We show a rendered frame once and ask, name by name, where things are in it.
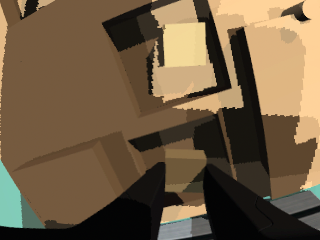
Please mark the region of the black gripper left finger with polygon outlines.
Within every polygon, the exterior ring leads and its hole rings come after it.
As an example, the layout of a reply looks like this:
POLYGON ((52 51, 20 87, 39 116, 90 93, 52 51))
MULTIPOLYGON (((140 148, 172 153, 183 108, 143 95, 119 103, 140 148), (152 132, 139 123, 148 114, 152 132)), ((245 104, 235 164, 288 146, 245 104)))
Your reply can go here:
POLYGON ((0 225, 0 240, 157 240, 165 199, 165 163, 79 225, 65 229, 0 225))

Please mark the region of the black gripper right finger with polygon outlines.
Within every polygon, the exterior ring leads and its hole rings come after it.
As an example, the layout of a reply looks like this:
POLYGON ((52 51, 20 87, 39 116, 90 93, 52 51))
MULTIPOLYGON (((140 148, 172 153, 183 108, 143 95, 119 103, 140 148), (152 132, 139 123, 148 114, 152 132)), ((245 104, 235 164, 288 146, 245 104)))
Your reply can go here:
POLYGON ((320 231, 276 208, 213 164, 204 168, 213 240, 320 240, 320 231))

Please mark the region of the tan block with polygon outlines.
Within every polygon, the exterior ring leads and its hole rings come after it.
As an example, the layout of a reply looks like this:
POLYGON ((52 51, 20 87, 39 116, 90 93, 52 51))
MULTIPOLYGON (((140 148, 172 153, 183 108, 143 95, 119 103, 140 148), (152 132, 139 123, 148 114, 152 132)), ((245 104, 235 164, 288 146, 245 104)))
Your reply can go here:
POLYGON ((165 67, 205 65, 205 23, 164 24, 165 67))
POLYGON ((165 192, 203 193, 205 164, 203 151, 165 149, 165 192))

